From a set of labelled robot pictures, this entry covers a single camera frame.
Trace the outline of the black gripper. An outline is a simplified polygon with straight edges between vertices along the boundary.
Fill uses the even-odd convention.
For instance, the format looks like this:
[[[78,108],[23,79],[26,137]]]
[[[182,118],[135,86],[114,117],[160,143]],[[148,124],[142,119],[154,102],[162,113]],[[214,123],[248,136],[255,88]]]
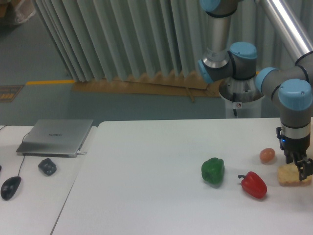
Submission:
[[[277,138],[281,150],[283,150],[286,163],[293,163],[297,166],[299,180],[303,181],[313,174],[313,160],[307,158],[306,150],[310,146],[310,134],[303,138],[290,138],[283,134],[283,128],[276,128]]]

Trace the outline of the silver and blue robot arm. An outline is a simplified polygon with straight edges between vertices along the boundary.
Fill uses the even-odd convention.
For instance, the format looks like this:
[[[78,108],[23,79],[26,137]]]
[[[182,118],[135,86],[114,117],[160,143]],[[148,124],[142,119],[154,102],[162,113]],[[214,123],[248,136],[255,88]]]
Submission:
[[[276,129],[286,163],[294,163],[303,181],[313,173],[313,161],[307,157],[310,146],[313,106],[313,43],[303,25],[284,0],[259,0],[268,19],[277,30],[294,66],[288,70],[267,67],[256,71],[256,47],[237,42],[227,47],[231,16],[236,0],[202,0],[202,9],[213,20],[211,42],[198,61],[207,83],[225,78],[231,85],[224,94],[233,103],[242,102],[239,87],[248,85],[248,100],[268,97],[280,112],[281,125]]]

